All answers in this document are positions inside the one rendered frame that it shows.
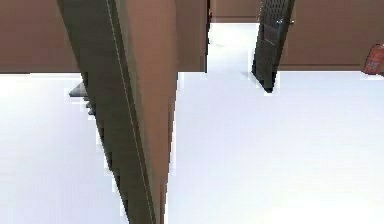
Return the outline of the black panelled room door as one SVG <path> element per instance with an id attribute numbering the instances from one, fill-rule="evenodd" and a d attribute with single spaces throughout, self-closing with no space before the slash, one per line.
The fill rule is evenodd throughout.
<path id="1" fill-rule="evenodd" d="M 267 93 L 272 93 L 295 0 L 262 0 L 252 74 Z M 276 21 L 283 19 L 282 24 Z"/>

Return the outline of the red box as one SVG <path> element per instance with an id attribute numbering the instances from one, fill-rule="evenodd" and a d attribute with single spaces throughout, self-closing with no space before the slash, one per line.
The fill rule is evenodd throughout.
<path id="1" fill-rule="evenodd" d="M 367 75 L 383 75 L 384 44 L 375 44 L 371 47 L 362 72 Z"/>

